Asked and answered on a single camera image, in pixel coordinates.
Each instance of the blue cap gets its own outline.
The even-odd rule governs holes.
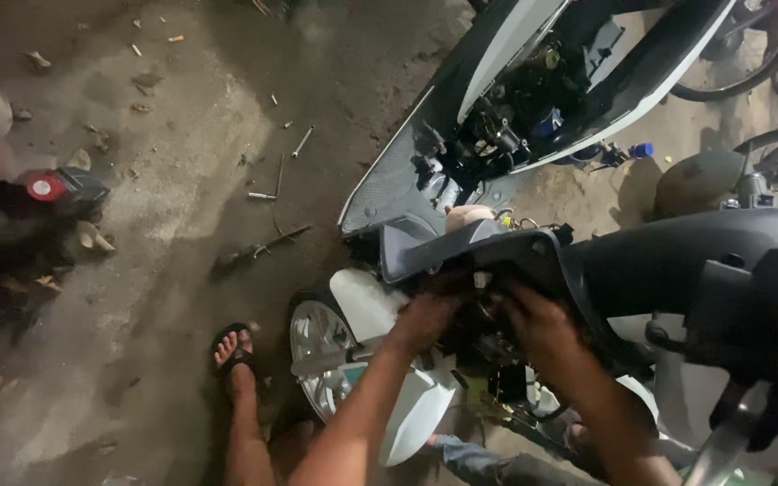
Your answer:
[[[650,142],[636,144],[629,148],[629,156],[633,158],[653,157],[654,145]]]

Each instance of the foot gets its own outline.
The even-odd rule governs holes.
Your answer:
[[[231,332],[224,337],[224,340],[218,343],[218,348],[215,350],[215,366],[220,368],[232,355],[232,352],[241,347],[245,351],[254,352],[254,345],[251,342],[251,335],[248,331],[242,330],[237,333]],[[230,392],[230,397],[235,403],[245,397],[256,397],[257,387],[256,379],[254,378],[254,371],[250,367],[243,363],[239,363],[232,367],[230,370],[230,381],[227,382],[227,388]]]

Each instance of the red motorcycle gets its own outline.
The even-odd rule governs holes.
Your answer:
[[[737,0],[671,93],[689,101],[726,99],[771,77],[778,94],[778,0]]]

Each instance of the person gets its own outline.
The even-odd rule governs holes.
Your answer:
[[[582,343],[566,310],[519,283],[509,284],[509,294],[503,305],[526,356],[542,377],[573,404],[609,481],[628,486],[680,484],[672,465],[656,453],[646,419],[636,413],[632,393],[602,369]],[[461,301],[461,297],[431,293],[412,299],[398,314],[395,326],[384,337],[353,391],[290,475],[289,484],[366,484],[408,368],[417,354],[443,334]],[[214,354],[219,369],[229,372],[233,402],[226,458],[228,486],[276,484],[257,423],[256,381],[248,359],[251,351],[250,334],[240,328],[224,334]],[[451,455],[451,447],[459,446],[440,437],[434,437],[432,443],[443,451],[444,459],[447,451]],[[554,471],[549,470],[553,466],[544,462],[532,467],[526,460],[505,461],[490,455],[479,463],[487,467],[476,468],[475,461],[453,463],[449,459],[450,464],[466,464],[466,470],[456,468],[455,472],[474,486],[557,483]],[[557,481],[574,480],[558,477]]]

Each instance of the hand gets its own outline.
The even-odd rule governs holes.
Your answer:
[[[410,356],[425,351],[448,328],[461,301],[461,296],[417,294],[398,311],[395,326],[386,336],[384,345],[394,346]]]
[[[514,298],[504,298],[503,306],[527,358],[557,391],[573,395],[590,371],[602,369],[599,361],[563,306],[517,282],[509,291]]]

